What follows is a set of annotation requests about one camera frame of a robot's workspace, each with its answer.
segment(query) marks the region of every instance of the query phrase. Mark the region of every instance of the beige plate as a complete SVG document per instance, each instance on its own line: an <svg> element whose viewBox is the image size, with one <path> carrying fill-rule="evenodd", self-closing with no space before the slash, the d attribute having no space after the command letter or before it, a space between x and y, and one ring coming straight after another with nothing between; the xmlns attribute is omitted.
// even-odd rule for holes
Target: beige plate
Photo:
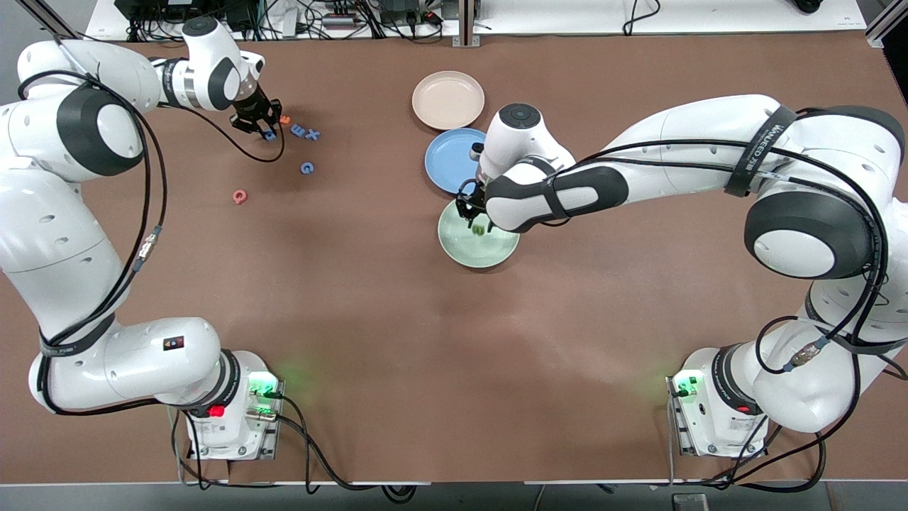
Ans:
<svg viewBox="0 0 908 511"><path fill-rule="evenodd" d="M469 125L479 117L485 104L486 95L479 82L458 71L426 76L413 91L416 117L435 129Z"/></svg>

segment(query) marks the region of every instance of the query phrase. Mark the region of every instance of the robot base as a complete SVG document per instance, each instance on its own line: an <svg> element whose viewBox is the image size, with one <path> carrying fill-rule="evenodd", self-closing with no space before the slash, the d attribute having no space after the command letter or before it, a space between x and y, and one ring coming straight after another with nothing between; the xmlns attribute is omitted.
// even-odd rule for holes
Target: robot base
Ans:
<svg viewBox="0 0 908 511"><path fill-rule="evenodd" d="M268 372L268 367L257 355L248 351L234 351L233 355L240 363L240 383L236 396L224 408L223 416L192 420L199 437L199 453L202 459L273 459L280 423L256 418L256 412L262 411L263 415L279 414L283 401L266 399L252 391L257 388L261 390L262 378L271 380L266 385L272 386L269 390L274 392L281 392L283 383L279 383ZM192 449L190 456L195 457L192 425L187 425L187 428Z"/></svg>
<svg viewBox="0 0 908 511"><path fill-rule="evenodd" d="M668 378L669 401L676 417L676 435L686 456L739 457L747 438L763 415L738 412L719 396L712 377L713 359L719 350L695 351L678 373ZM687 396L679 396L686 391ZM763 449L768 424L763 423L746 454Z"/></svg>

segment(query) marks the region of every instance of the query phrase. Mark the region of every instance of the brown table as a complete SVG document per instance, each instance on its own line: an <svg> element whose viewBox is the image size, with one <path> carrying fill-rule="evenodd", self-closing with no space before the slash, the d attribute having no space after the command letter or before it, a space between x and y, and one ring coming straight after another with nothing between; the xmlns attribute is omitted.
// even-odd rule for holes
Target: brown table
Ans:
<svg viewBox="0 0 908 511"><path fill-rule="evenodd" d="M322 139L289 136L285 157L263 165L188 114L149 115L168 162L169 216L118 319L202 316L225 347L264 357L354 481L665 479L663 377L699 347L753 338L806 289L750 257L740 240L751 203L720 192L540 228L500 267L458 266L436 237L450 197L422 167L436 133L410 110L425 75L476 77L487 100L480 129L506 103L536 105L577 156L654 112L720 95L869 105L908 125L883 54L854 33L245 47L266 56L269 95ZM213 118L227 126L227 115ZM300 175L304 161L315 174ZM141 183L136 169L84 187L121 255ZM250 194L242 206L237 188ZM0 301L0 481L173 480L160 407L71 418L33 401L36 324L5 279ZM908 478L905 392L888 377L866 392L829 443L826 477ZM806 439L782 436L775 452ZM301 452L284 434L277 461L232 464L231 481L301 480ZM813 463L796 456L761 478L806 477ZM677 474L720 466L687 458Z"/></svg>

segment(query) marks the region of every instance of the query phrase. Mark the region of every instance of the robotic arm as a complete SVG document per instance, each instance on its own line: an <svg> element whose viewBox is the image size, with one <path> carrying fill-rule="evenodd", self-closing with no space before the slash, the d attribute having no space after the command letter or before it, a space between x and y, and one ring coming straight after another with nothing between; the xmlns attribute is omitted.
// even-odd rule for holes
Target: robotic arm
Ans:
<svg viewBox="0 0 908 511"><path fill-rule="evenodd" d="M140 113L232 105L232 124L243 131L277 125L281 103L258 86L260 55L241 52L212 18L187 22L184 36L188 60L150 61L93 41L24 50L18 71L31 82L27 99L0 106L0 266L40 326L42 353L29 373L39 403L88 415L153 396L195 417L202 457L254 459L268 429L262 419L277 405L262 394L277 390L276 378L255 354L221 349L201 318L120 325L115 311L128 288L112 304L105 299L123 264L81 196L82 182L121 174L144 154L133 111L78 75L94 76ZM157 226L137 265L159 233ZM62 343L48 341L73 326Z"/></svg>
<svg viewBox="0 0 908 511"><path fill-rule="evenodd" d="M777 124L786 112L787 120ZM662 196L753 191L747 250L776 273L813 281L797 314L803 320L761 339L759 360L783 370L764 370L751 341L698 350L672 379L680 425L688 432L686 451L739 456L745 448L762 448L764 416L817 432L845 413L854 390L851 352L821 341L858 302L874 251L866 213L853 206L855 191L814 165L770 153L771 147L839 169L882 215L889 254L880 293L887 298L859 332L866 345L859 355L863 392L885 368L876 355L894 356L908 337L908 206L893 198L905 137L883 112L843 106L796 116L766 96L722 97L651 115L609 144L607 155L574 165L536 108L509 105L492 121L484 146L474 147L480 186L459 196L459 211L470 221L485 212L494 226L523 233ZM737 167L750 174L735 188ZM843 335L854 326L852 320Z"/></svg>

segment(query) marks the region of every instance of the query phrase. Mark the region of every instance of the green plate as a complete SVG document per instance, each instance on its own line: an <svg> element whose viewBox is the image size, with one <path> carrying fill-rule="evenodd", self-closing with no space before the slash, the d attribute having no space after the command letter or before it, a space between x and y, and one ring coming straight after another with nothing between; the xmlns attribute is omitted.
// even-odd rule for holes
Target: green plate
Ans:
<svg viewBox="0 0 908 511"><path fill-rule="evenodd" d="M488 228L489 217L479 215L473 225ZM520 235L495 227L484 235L473 234L467 221L457 213L456 201L451 201L439 218L441 248L458 263L470 268L488 268L503 262L514 253Z"/></svg>

